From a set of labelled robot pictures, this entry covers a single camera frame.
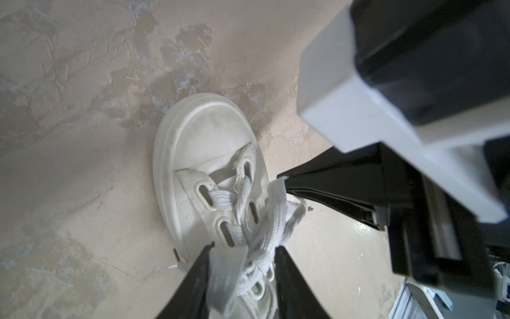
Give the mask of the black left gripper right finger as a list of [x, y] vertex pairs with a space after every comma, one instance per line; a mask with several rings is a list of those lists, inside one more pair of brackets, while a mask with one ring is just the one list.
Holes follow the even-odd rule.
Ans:
[[283, 246], [276, 248], [275, 265], [280, 318], [330, 318]]

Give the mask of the white sneaker shoe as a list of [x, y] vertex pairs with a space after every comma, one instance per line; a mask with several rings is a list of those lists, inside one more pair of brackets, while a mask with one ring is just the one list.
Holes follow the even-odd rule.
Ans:
[[154, 144], [154, 189], [189, 272], [214, 244], [210, 295], [218, 318], [273, 318], [278, 309], [274, 256], [308, 211], [270, 181], [247, 118], [229, 99], [194, 94], [172, 106]]

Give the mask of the white shoelace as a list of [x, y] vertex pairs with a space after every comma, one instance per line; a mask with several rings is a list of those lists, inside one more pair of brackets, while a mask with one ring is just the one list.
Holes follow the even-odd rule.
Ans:
[[277, 311], [274, 257], [305, 216], [283, 179], [270, 181], [260, 148], [250, 143], [198, 168], [175, 170], [165, 213], [187, 270], [206, 245], [207, 304], [216, 318], [272, 318]]

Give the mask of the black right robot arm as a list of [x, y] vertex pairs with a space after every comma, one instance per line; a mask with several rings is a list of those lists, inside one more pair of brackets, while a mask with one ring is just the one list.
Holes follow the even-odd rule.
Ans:
[[331, 148], [289, 194], [387, 231], [394, 273], [494, 299], [509, 257], [509, 2], [354, 1], [301, 55]]

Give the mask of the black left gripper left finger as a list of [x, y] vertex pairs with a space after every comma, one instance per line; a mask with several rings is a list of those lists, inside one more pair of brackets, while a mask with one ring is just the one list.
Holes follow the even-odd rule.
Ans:
[[166, 318], [207, 319], [207, 287], [209, 283], [209, 253], [214, 243], [206, 245], [191, 266], [173, 297], [156, 316]]

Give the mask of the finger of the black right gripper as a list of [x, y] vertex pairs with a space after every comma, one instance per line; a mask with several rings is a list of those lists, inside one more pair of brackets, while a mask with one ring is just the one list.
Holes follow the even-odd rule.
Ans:
[[389, 200], [379, 144], [348, 153], [331, 147], [277, 177], [286, 179], [290, 195], [321, 203], [378, 231], [388, 225]]

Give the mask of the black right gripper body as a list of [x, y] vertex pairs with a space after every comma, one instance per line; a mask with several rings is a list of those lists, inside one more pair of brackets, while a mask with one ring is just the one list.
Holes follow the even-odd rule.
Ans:
[[495, 298], [495, 278], [476, 217], [384, 144], [378, 145], [395, 274], [460, 294]]

